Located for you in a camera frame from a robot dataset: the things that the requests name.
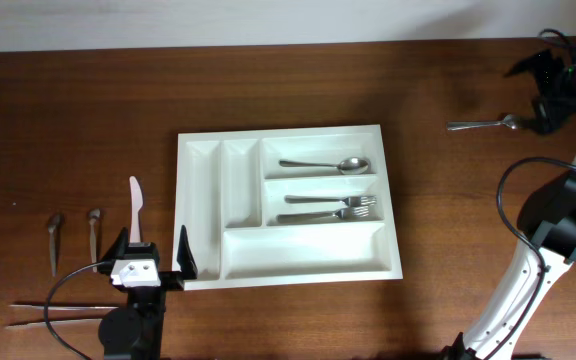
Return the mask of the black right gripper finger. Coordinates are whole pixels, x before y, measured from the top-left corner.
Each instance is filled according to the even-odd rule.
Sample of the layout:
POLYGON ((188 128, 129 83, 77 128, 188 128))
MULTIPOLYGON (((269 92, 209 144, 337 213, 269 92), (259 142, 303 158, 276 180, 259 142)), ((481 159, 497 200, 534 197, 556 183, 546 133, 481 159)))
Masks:
POLYGON ((546 49, 518 61, 504 76, 511 77, 528 72, 537 80, 550 80, 554 79, 563 68, 563 60, 560 57, 554 57, 552 52, 546 49))
POLYGON ((568 100, 535 97, 531 104, 534 118, 528 121, 528 128, 540 135, 559 130, 576 113, 576 104, 568 100))

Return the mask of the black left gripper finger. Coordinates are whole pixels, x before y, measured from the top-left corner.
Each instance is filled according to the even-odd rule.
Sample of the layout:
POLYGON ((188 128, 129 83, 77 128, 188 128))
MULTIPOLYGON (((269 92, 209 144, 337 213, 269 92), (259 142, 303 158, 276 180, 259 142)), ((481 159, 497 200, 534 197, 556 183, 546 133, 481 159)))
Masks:
POLYGON ((198 277, 197 265, 190 248, 185 225, 180 229, 176 261, 179 265, 179 272, 184 279, 196 279, 198 277))
POLYGON ((102 256, 98 265, 98 272, 101 274, 111 274, 117 260, 123 260, 129 244, 129 230, 124 227, 119 232, 116 240, 102 256))

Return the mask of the metal spoon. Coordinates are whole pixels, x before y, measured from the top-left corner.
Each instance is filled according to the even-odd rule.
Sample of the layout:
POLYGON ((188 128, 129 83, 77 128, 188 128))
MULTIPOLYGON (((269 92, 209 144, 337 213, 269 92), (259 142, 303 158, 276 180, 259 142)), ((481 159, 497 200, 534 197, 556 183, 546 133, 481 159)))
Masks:
POLYGON ((496 126, 507 127, 511 130, 518 130, 523 127, 522 119, 520 117, 513 114, 507 114, 494 121, 448 122, 446 124, 446 129, 449 131, 459 131, 496 126))
POLYGON ((326 167, 334 168, 343 175, 360 175, 370 168, 370 162, 367 159, 359 157, 350 157, 339 163, 320 163, 320 162, 300 162, 281 159, 278 164, 282 167, 326 167))

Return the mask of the metal fork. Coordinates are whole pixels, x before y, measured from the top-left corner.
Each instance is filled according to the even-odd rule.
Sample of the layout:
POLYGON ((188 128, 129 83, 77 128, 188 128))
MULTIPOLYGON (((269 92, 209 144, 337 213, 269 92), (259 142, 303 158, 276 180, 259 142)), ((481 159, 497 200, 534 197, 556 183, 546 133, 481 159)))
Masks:
POLYGON ((298 213, 298 214, 280 214, 276 216, 278 223, 301 223, 314 221, 323 218, 335 218, 342 221, 353 221, 370 215, 369 206, 345 207, 335 211, 298 213))
POLYGON ((286 195, 284 201, 289 204, 302 203, 342 203, 347 207, 362 207, 377 204, 377 197, 374 195, 359 195, 347 197, 307 197, 286 195))

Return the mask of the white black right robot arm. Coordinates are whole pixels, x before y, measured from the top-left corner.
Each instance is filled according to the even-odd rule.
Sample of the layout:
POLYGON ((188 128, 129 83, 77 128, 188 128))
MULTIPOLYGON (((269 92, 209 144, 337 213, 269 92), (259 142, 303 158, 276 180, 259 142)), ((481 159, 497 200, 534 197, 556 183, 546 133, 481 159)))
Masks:
MULTIPOLYGON (((539 39, 566 51, 567 60, 538 52, 515 63, 509 75, 529 72, 538 95, 534 118, 507 114, 496 125, 528 129, 548 135, 576 113, 576 46, 562 32, 545 28, 539 39)), ((510 174, 527 159, 510 165, 496 190, 496 207, 504 225, 517 237, 511 264, 479 319, 440 353, 442 360, 510 359, 516 343, 552 285, 576 262, 576 155, 567 163, 542 158, 542 163, 563 169, 563 174, 533 192, 515 222, 503 208, 503 190, 510 174)))

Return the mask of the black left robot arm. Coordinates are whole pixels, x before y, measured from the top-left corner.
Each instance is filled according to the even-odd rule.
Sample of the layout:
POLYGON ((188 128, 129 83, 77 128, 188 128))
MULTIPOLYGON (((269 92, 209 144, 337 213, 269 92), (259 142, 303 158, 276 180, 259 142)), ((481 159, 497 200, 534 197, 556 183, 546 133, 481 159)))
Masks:
POLYGON ((198 276, 187 229, 182 227, 177 247, 177 271, 158 269, 160 256, 154 243, 132 243, 122 229, 102 257, 99 272, 127 295, 127 302, 104 315, 98 338, 106 359, 158 359, 161 354, 166 295, 182 291, 198 276))

